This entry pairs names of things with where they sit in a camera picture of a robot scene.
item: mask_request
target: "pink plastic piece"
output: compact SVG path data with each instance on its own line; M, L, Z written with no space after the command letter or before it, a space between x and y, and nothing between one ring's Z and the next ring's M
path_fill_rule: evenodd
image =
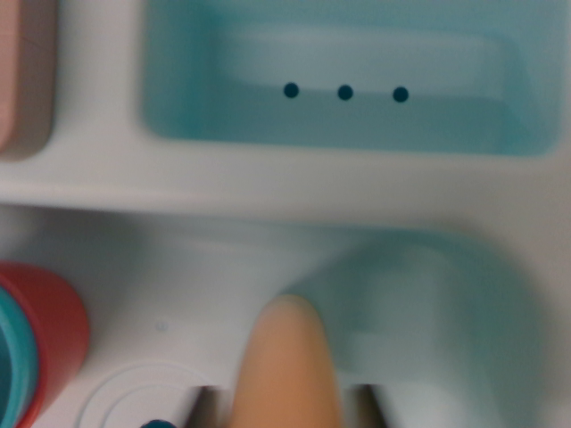
M52 127L57 0L0 0L0 155L21 159Z

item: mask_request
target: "red cup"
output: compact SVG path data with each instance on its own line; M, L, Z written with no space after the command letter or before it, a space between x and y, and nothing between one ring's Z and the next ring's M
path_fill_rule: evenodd
M34 332L39 371L17 428L30 428L79 371L89 345L87 313L73 288L40 267L0 262L0 286L20 304Z

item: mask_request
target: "white plastic countertop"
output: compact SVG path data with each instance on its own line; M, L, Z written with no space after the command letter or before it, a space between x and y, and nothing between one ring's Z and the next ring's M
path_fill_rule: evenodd
M547 370L548 420L553 427L568 426L571 129L553 153L522 159L162 139L138 118L143 6L141 0L61 1L54 133L36 156L0 164L0 201L333 224L451 226L483 236L524 263L541 285L557 321ZM571 117L571 108L566 111Z

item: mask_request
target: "light blue basin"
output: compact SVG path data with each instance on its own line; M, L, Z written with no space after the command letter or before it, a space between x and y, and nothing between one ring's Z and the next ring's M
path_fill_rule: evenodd
M542 305L457 235L383 232L286 292L320 312L343 386L385 388L393 426L540 426Z
M560 135L566 0L147 0L146 20L162 136L536 155Z

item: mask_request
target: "dark blue dot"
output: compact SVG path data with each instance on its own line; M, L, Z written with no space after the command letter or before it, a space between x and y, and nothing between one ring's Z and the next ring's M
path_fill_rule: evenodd
M353 89L349 85L343 85L339 88L337 94L344 101L351 100L353 98Z
M394 90L393 98L397 103L404 103L409 99L409 90L404 86L399 86Z
M300 88L295 83L288 83L284 86L284 94L288 98L295 98L300 93Z
M167 421L161 421L159 419L144 424L141 428L177 428L175 425Z

